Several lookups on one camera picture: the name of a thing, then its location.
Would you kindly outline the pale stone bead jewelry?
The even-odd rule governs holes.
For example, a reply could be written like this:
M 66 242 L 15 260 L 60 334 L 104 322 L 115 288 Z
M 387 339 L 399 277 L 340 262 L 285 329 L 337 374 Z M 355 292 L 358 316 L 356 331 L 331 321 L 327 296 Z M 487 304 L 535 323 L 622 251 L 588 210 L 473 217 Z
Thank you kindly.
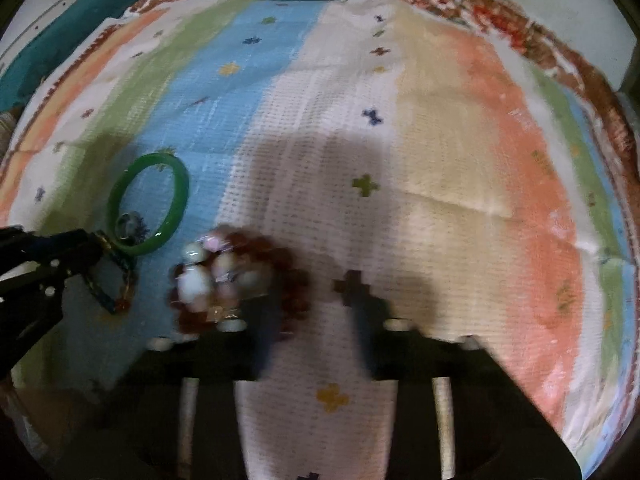
M 213 326 L 237 318 L 244 300 L 269 292 L 273 270 L 244 232 L 221 224 L 186 244 L 176 269 L 178 305 Z

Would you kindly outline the green jade bangle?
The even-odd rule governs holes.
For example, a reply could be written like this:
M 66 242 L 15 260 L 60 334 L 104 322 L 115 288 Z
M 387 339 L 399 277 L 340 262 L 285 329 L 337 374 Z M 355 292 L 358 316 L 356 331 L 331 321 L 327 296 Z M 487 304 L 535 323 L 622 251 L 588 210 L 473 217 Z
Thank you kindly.
M 128 186 L 140 172 L 152 166 L 167 166 L 172 172 L 172 182 L 174 182 L 174 194 L 167 211 L 166 217 L 158 229 L 143 242 L 132 246 L 126 245 L 116 235 L 116 222 L 120 217 L 120 203 L 124 197 Z M 163 247 L 177 231 L 180 222 L 186 211 L 186 204 L 189 199 L 190 177 L 189 171 L 184 163 L 173 154 L 164 152 L 154 152 L 145 154 L 137 158 L 114 183 L 106 206 L 106 226 L 108 235 L 111 237 L 115 247 L 127 255 L 140 257 L 156 252 Z

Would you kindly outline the striped colourful woven cloth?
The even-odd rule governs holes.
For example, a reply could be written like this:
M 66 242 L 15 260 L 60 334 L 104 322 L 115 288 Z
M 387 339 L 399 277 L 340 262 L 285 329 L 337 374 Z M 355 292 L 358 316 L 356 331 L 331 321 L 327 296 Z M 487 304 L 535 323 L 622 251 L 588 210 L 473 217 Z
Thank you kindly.
M 447 342 L 473 337 L 582 475 L 639 405 L 637 193 L 593 107 L 494 32 L 404 0 L 183 0 L 102 24 L 35 93 L 1 170 L 1 229 L 82 229 L 105 255 L 65 279 L 62 320 L 2 380 L 23 450 L 74 476 L 74 442 L 146 350 L 242 330 L 276 338 L 234 400 L 244 479 L 388 479 L 396 382 L 372 379 L 352 294 Z M 189 171 L 156 252 L 114 246 L 106 206 L 140 156 Z M 163 222 L 172 172 L 140 172 L 117 237 Z M 273 270 L 213 326 L 178 305 L 182 250 L 228 224 Z

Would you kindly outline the teal pillow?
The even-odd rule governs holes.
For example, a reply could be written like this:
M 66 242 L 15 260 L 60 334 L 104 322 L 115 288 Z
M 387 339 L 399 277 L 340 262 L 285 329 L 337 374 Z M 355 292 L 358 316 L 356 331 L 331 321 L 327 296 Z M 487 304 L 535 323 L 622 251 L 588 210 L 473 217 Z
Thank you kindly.
M 1 75 L 1 110 L 25 106 L 47 78 L 108 18 L 120 18 L 138 0 L 76 0 L 26 44 Z

